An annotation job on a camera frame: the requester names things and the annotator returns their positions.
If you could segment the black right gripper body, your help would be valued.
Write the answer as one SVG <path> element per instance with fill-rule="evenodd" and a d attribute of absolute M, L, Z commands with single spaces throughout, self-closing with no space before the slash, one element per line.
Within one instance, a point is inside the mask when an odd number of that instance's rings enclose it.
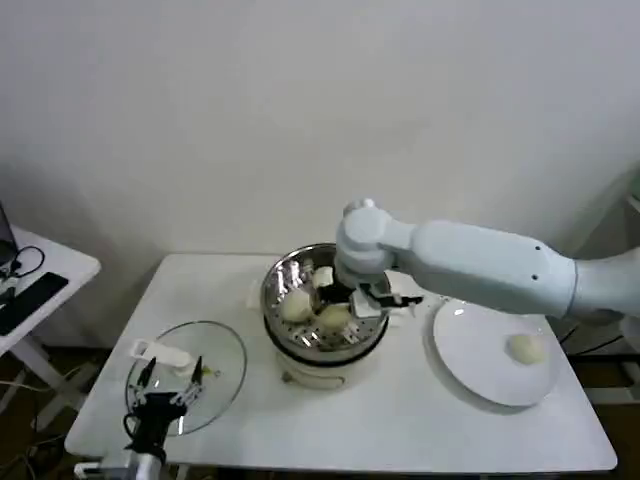
<path fill-rule="evenodd" d="M 321 304 L 348 304 L 354 289 L 341 283 L 320 286 L 316 289 L 317 297 Z"/>

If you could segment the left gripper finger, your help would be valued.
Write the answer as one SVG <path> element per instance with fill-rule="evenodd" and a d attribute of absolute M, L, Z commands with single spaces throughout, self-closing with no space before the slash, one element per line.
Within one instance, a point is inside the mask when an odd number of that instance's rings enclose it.
<path fill-rule="evenodd" d="M 180 406 L 192 405 L 201 395 L 204 390 L 203 384 L 203 362 L 202 357 L 199 356 L 195 367 L 193 369 L 190 382 L 188 386 L 182 391 L 177 393 L 172 402 Z"/>
<path fill-rule="evenodd" d="M 141 401 L 144 398 L 144 392 L 149 384 L 155 365 L 156 358 L 153 357 L 141 370 L 135 384 L 130 387 L 136 401 Z"/>

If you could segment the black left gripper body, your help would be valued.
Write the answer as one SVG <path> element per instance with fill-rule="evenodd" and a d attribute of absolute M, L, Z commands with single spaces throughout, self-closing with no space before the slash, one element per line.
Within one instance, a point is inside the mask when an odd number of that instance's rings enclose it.
<path fill-rule="evenodd" d="M 130 438 L 127 448 L 133 451 L 161 451 L 171 423 L 186 412 L 186 403 L 179 394 L 145 394 L 144 401 L 136 401 L 127 414 L 127 421 L 135 421 L 133 430 L 127 426 Z"/>

